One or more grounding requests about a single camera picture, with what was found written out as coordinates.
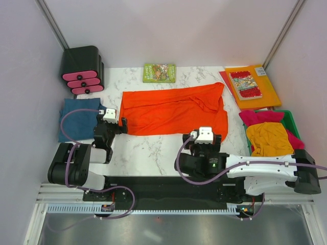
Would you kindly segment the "orange t shirt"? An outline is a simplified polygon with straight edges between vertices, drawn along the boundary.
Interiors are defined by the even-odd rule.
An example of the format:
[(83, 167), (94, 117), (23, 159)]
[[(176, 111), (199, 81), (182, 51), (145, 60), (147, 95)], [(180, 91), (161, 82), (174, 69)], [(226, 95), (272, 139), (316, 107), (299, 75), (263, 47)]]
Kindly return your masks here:
[(224, 84), (167, 90), (124, 91), (120, 119), (126, 118), (134, 136), (188, 134), (211, 127), (225, 139), (228, 116), (224, 110)]

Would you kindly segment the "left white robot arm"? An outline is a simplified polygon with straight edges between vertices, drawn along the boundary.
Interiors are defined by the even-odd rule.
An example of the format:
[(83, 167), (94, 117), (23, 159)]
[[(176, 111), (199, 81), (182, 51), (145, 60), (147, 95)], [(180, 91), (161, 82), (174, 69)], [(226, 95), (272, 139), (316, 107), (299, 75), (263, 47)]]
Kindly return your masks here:
[(105, 184), (105, 176), (91, 172), (90, 164), (108, 164), (113, 154), (112, 143), (116, 135), (128, 133), (127, 119), (122, 125), (98, 118), (92, 144), (61, 143), (48, 170), (48, 181), (69, 188), (94, 191), (101, 201), (108, 200), (112, 188)]

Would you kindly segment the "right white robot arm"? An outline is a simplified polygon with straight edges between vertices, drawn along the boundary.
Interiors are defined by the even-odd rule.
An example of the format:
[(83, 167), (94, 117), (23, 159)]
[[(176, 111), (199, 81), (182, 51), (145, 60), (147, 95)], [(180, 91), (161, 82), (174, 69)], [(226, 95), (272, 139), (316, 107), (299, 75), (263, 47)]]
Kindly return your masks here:
[(295, 193), (320, 194), (321, 187), (313, 157), (306, 150), (275, 157), (239, 156), (220, 151), (221, 135), (210, 128), (184, 134), (177, 153), (175, 170), (193, 185), (206, 185), (221, 178), (242, 179), (234, 188), (240, 201), (272, 190), (291, 188)]

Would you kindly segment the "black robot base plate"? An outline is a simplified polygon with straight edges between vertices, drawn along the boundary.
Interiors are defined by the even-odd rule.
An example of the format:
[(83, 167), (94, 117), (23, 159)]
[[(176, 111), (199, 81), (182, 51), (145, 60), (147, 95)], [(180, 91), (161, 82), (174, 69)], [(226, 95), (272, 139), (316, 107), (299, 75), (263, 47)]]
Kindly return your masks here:
[(259, 203), (263, 196), (250, 196), (244, 178), (226, 179), (207, 185), (192, 185), (181, 177), (109, 176), (105, 188), (119, 189), (83, 195), (85, 202), (114, 202), (116, 209), (136, 211), (222, 210), (227, 204)]

